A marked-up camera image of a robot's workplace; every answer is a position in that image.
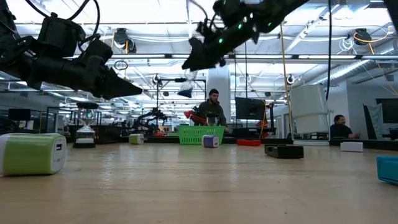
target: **green basket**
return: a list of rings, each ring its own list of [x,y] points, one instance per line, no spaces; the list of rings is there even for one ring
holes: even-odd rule
[[[178,127],[178,135],[180,144],[184,145],[200,145],[201,138],[204,135],[215,135],[220,139],[220,145],[223,142],[225,127],[223,126],[185,126]]]

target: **white box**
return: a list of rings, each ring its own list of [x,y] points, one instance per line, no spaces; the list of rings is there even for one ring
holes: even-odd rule
[[[363,152],[362,142],[342,142],[340,144],[342,152]]]

